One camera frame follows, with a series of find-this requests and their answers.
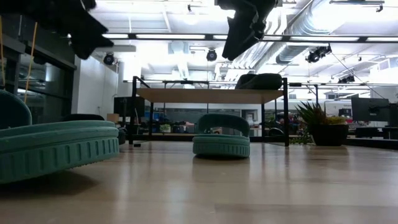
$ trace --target white wall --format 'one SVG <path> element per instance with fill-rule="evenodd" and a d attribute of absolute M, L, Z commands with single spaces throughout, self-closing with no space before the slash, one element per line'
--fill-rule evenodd
<path fill-rule="evenodd" d="M 140 75 L 131 75 L 131 74 L 139 74 L 132 72 L 132 68 L 129 65 L 126 65 L 126 62 L 119 62 L 118 68 L 118 90 L 117 96 L 131 96 L 132 93 L 132 83 L 125 83 L 124 80 L 132 80 L 133 76 L 140 76 Z M 137 82 L 137 88 L 140 88 L 140 82 Z"/>
<path fill-rule="evenodd" d="M 75 58 L 75 65 L 72 113 L 98 114 L 106 119 L 106 114 L 113 113 L 118 74 L 93 57 Z"/>

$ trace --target fluorescent light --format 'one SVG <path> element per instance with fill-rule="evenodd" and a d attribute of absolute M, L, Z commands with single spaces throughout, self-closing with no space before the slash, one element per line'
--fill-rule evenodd
<path fill-rule="evenodd" d="M 281 39 L 282 39 L 281 36 L 265 36 L 262 38 L 262 40 L 269 40 L 269 41 L 281 40 Z"/>
<path fill-rule="evenodd" d="M 215 40 L 226 40 L 228 35 L 213 35 L 213 39 Z"/>
<path fill-rule="evenodd" d="M 202 50 L 207 51 L 209 48 L 204 46 L 189 46 L 189 50 Z"/>
<path fill-rule="evenodd" d="M 369 37 L 367 42 L 398 42 L 398 37 Z"/>
<path fill-rule="evenodd" d="M 128 39 L 129 38 L 128 34 L 103 34 L 102 36 L 105 38 L 109 38 L 109 39 Z"/>
<path fill-rule="evenodd" d="M 311 36 L 304 36 L 304 37 L 291 37 L 290 40 L 294 41 L 335 41 L 335 42 L 344 42 L 344 41 L 358 41 L 359 37 L 311 37 Z"/>
<path fill-rule="evenodd" d="M 138 39 L 197 39 L 205 38 L 205 35 L 196 34 L 137 34 Z"/>
<path fill-rule="evenodd" d="M 356 2 L 353 2 L 353 1 L 335 1 L 335 0 L 332 0 L 329 2 L 329 4 L 360 4 L 360 5 L 365 5 L 365 6 L 366 5 L 379 6 L 384 3 L 385 3 L 384 1 L 356 1 Z"/>
<path fill-rule="evenodd" d="M 288 46 L 316 46 L 316 47 L 327 47 L 328 43 L 300 43 L 300 42 L 288 42 L 286 43 Z"/>

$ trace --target shelf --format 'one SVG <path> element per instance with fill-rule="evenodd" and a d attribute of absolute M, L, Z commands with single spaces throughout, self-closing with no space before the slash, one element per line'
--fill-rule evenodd
<path fill-rule="evenodd" d="M 283 91 L 139 88 L 137 94 L 153 103 L 261 104 L 281 97 Z"/>

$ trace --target track light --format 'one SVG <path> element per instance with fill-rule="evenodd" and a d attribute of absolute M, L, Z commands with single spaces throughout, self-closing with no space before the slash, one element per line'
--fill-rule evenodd
<path fill-rule="evenodd" d="M 330 53 L 331 53 L 330 44 L 327 47 L 317 47 L 315 50 L 310 51 L 310 54 L 305 58 L 305 60 L 308 63 L 315 63 Z"/>
<path fill-rule="evenodd" d="M 350 75 L 348 77 L 340 78 L 337 83 L 353 83 L 355 82 L 355 77 Z"/>
<path fill-rule="evenodd" d="M 355 82 L 355 78 L 353 75 L 350 75 L 349 77 L 347 77 L 347 82 Z"/>

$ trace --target wooden floor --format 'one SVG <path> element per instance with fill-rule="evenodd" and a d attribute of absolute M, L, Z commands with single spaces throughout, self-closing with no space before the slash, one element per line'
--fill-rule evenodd
<path fill-rule="evenodd" d="M 0 186 L 0 223 L 398 223 L 398 153 L 253 144 L 239 161 L 189 142 Z"/>

